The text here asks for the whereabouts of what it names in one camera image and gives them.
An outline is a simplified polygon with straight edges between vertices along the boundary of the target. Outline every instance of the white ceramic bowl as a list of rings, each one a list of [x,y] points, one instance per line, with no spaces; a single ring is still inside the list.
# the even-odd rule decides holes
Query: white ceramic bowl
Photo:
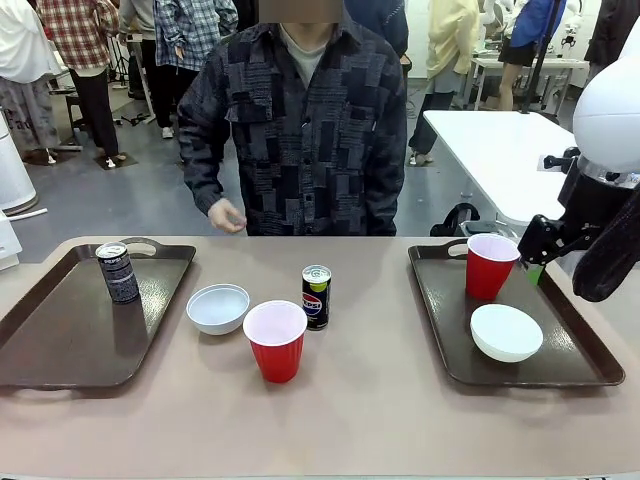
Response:
[[[504,363],[526,360],[544,340],[533,318],[506,305],[485,305],[473,312],[471,334],[485,355]]]
[[[191,297],[187,315],[202,333],[226,335],[242,325],[249,303],[249,294],[243,288],[213,285]]]

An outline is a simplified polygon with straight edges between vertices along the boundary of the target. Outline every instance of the red plastic cup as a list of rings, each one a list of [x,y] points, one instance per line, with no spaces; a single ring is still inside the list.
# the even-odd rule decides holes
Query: red plastic cup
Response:
[[[490,233],[474,235],[468,246],[467,293],[478,300],[493,301],[520,258],[518,246]]]
[[[300,367],[307,315],[295,303],[275,300],[253,308],[242,326],[268,382],[286,383]]]

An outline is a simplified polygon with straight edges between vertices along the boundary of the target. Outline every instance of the pepsi can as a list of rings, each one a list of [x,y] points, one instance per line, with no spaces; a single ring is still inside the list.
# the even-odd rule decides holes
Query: pepsi can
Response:
[[[329,324],[331,270],[311,265],[302,271],[302,308],[307,314],[307,329],[322,330]]]
[[[140,296],[129,251],[124,243],[105,243],[96,249],[96,257],[113,303],[129,303]]]

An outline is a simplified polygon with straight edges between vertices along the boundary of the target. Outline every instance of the patterned shirt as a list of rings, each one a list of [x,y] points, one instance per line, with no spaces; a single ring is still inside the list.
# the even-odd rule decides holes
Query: patterned shirt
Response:
[[[249,235],[394,235],[404,181],[402,68],[348,16],[308,89],[260,24],[212,52],[179,106],[185,181],[207,212],[222,197],[221,125],[232,123]]]
[[[38,10],[67,67],[109,64],[107,35],[118,33],[118,10],[110,0],[40,0]]]
[[[222,36],[236,31],[232,0],[154,0],[156,63],[199,72]],[[183,49],[180,60],[175,47]]]

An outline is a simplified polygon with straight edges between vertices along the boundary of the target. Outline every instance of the red plaid shirt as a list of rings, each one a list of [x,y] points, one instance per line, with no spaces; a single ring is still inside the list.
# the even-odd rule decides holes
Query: red plaid shirt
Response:
[[[67,67],[109,64],[106,37],[118,33],[118,10],[109,0],[40,0],[38,10]]]

